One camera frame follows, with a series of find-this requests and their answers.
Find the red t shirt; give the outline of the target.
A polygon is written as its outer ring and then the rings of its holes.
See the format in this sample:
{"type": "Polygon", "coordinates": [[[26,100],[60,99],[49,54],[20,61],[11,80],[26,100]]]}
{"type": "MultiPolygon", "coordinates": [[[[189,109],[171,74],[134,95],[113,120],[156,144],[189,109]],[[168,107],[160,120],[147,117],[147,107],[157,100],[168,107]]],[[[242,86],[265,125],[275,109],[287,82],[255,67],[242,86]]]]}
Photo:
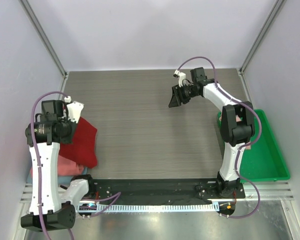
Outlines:
{"type": "Polygon", "coordinates": [[[61,143],[59,155],[89,169],[96,167],[98,164],[95,152],[97,132],[96,127],[81,117],[72,138],[72,143],[61,143]]]}

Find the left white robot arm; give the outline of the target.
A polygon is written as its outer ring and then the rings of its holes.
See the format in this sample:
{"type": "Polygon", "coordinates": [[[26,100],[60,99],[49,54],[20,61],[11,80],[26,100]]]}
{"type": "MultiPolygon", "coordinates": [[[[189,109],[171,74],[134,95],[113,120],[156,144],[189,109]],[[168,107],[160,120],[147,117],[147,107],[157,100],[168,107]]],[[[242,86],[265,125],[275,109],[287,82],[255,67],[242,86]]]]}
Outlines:
{"type": "Polygon", "coordinates": [[[22,216],[22,228],[34,232],[70,230],[82,198],[90,200],[96,187],[90,175],[74,177],[59,193],[58,157],[61,144],[71,144],[84,104],[65,100],[45,100],[25,130],[32,160],[32,198],[29,213],[22,216]]]}

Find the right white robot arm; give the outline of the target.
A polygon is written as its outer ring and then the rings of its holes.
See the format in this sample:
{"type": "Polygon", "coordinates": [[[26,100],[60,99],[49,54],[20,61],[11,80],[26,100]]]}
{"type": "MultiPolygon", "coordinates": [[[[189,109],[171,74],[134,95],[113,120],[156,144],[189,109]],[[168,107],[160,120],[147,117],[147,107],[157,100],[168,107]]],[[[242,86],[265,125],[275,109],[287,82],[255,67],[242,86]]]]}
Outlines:
{"type": "Polygon", "coordinates": [[[220,135],[225,143],[223,162],[217,173],[215,192],[221,198],[229,198],[239,189],[240,166],[246,145],[255,135],[253,106],[229,95],[213,78],[208,78],[202,67],[190,71],[191,80],[184,72],[175,70],[178,84],[172,87],[169,108],[187,104],[201,96],[213,103],[221,112],[220,135]]]}

